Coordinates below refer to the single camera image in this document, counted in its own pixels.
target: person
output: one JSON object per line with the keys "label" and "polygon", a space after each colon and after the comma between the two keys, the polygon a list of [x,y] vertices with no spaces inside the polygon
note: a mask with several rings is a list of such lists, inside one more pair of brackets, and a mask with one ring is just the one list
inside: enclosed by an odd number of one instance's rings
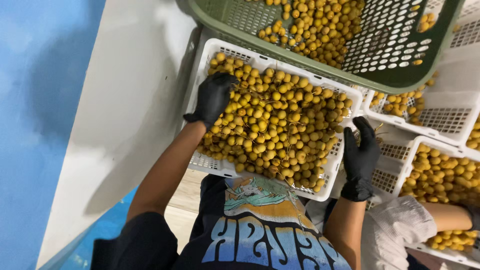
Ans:
{"label": "person", "polygon": [[370,209],[362,227],[361,266],[369,270],[407,270],[406,244],[424,243],[445,231],[480,230],[475,206],[420,203],[412,196],[395,198]]}
{"label": "person", "polygon": [[190,241],[177,254],[177,239],[164,213],[203,135],[223,113],[237,79],[216,73],[199,86],[195,112],[148,172],[120,235],[97,239],[91,269],[361,269],[360,245],[366,200],[380,150],[363,117],[353,119],[360,146],[344,130],[347,182],[322,234],[299,197],[263,176],[201,183],[199,214]]}

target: hand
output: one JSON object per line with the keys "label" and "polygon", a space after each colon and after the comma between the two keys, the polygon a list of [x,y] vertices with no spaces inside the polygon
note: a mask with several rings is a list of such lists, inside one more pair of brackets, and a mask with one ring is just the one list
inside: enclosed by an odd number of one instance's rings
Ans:
{"label": "hand", "polygon": [[185,114],[185,120],[189,123],[203,121],[209,130],[228,105],[231,84],[234,83],[238,83],[238,79],[228,73],[217,72],[208,76],[198,87],[195,112]]}
{"label": "hand", "polygon": [[357,147],[352,129],[345,128],[343,164],[347,183],[343,186],[341,196],[353,202],[362,202],[373,195],[372,173],[380,157],[380,148],[375,131],[365,118],[355,117],[353,123],[360,131],[360,147]]}

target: plastic crate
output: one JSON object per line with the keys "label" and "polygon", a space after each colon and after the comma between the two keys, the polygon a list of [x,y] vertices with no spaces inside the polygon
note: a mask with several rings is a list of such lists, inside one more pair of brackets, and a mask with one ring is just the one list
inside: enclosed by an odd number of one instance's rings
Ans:
{"label": "plastic crate", "polygon": [[[379,105],[369,108],[373,90],[363,104],[370,118],[459,146],[464,151],[477,152],[465,143],[480,113],[480,0],[466,1],[462,14],[457,22],[460,29],[437,66],[440,75],[423,95],[425,110],[419,117],[423,126],[408,123],[406,112],[403,118],[388,115],[383,109],[386,97]],[[415,99],[409,98],[407,105],[414,106]]]}
{"label": "plastic crate", "polygon": [[[249,48],[265,56],[290,63],[314,74],[385,93],[404,93],[431,77],[438,55],[451,41],[453,21],[464,0],[446,0],[435,26],[416,31],[427,0],[366,0],[361,16],[363,31],[349,41],[342,70],[315,62],[255,35],[281,18],[282,7],[264,1],[189,0],[196,17],[218,33],[220,39]],[[410,9],[419,5],[416,11]],[[288,27],[293,18],[284,22]],[[415,56],[421,65],[413,65]]]}
{"label": "plastic crate", "polygon": [[[384,140],[380,146],[381,158],[376,165],[372,178],[375,195],[368,202],[367,209],[398,197],[405,178],[410,176],[413,169],[413,157],[420,143],[438,149],[441,153],[447,154],[450,157],[467,157],[470,160],[480,161],[479,155],[469,155],[457,147],[425,136],[417,136],[413,140]],[[473,253],[468,254],[450,249],[443,251],[432,249],[422,243],[407,245],[407,247],[476,268],[480,268],[479,246],[480,243],[479,240],[477,240],[473,248]]]}
{"label": "plastic crate", "polygon": [[[232,55],[232,56],[243,59],[245,62],[250,64],[253,68],[257,68],[261,72],[267,68],[278,69],[278,70],[288,72],[290,74],[296,74],[301,77],[308,78],[309,81],[314,86],[326,87],[337,93],[346,93],[348,98],[352,99],[353,105],[350,108],[349,116],[347,116],[346,119],[340,123],[340,125],[343,127],[351,126],[352,125],[351,118],[355,117],[358,111],[360,110],[362,96],[359,91],[349,86],[345,86],[338,82],[319,77],[315,74],[312,74],[300,68],[294,67],[286,63],[279,62],[277,60],[274,60],[269,57],[263,56],[259,53],[241,48],[239,46],[227,43],[225,41],[212,38],[212,39],[209,39],[204,46],[204,50],[202,52],[202,56],[199,62],[196,76],[191,78],[191,80],[194,80],[194,83],[191,84],[192,89],[190,89],[190,95],[186,97],[186,99],[188,99],[188,102],[187,102],[188,105],[186,106],[185,113],[194,111],[195,105],[197,102],[198,86],[207,77],[207,71],[210,67],[209,66],[210,59],[214,57],[217,52],[220,52],[220,51],[224,52],[226,55]],[[297,195],[314,199],[317,201],[324,201],[328,199],[330,195],[330,191],[332,190],[332,187],[336,178],[339,165],[342,161],[343,149],[344,149],[343,134],[337,134],[336,136],[338,137],[338,143],[334,146],[330,154],[327,156],[328,163],[322,166],[324,168],[324,174],[322,174],[320,177],[325,179],[324,187],[318,193],[315,193],[311,189],[307,189],[307,188],[292,187],[295,189],[295,192],[297,193]],[[209,158],[206,155],[200,155],[198,152],[195,152],[194,155],[192,156],[192,159],[189,164],[189,168],[215,174],[215,175],[230,177],[230,178],[252,175],[251,173],[248,173],[248,172],[243,172],[240,174],[236,173],[233,163],[229,163],[226,160],[214,160],[213,158]]]}
{"label": "plastic crate", "polygon": [[412,172],[413,158],[420,143],[453,158],[467,157],[480,161],[480,155],[469,155],[457,147],[426,136],[417,136],[413,140],[384,140],[380,145],[381,158],[372,178],[373,186],[376,188],[375,196],[371,200],[374,204],[398,197],[405,178]]}

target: white sleeve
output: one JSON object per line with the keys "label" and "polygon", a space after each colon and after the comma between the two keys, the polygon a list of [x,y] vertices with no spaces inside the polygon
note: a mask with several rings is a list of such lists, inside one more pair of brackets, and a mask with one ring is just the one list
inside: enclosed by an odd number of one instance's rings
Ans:
{"label": "white sleeve", "polygon": [[399,197],[365,214],[361,266],[368,270],[407,270],[405,243],[421,243],[437,234],[430,213],[415,198]]}

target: black t-shirt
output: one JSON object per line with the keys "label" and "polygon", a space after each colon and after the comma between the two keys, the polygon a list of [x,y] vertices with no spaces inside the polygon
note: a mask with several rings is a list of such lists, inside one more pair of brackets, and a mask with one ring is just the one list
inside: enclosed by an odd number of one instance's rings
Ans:
{"label": "black t-shirt", "polygon": [[305,216],[295,193],[262,177],[202,182],[200,209],[180,255],[164,217],[141,214],[113,240],[95,240],[92,270],[349,270]]}

